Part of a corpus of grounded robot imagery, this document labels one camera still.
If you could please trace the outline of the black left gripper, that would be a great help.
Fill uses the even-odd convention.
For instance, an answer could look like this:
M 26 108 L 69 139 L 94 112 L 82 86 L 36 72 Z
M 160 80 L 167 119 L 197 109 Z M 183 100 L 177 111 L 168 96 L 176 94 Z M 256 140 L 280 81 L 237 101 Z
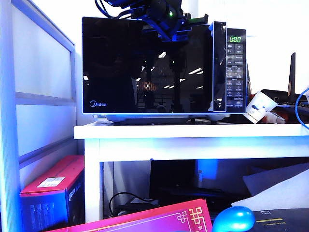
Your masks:
M 150 25 L 166 41 L 178 41 L 177 34 L 188 31 L 188 26 L 204 25 L 208 23 L 208 14 L 203 17 L 192 18 L 190 13 L 145 14 L 141 19 Z

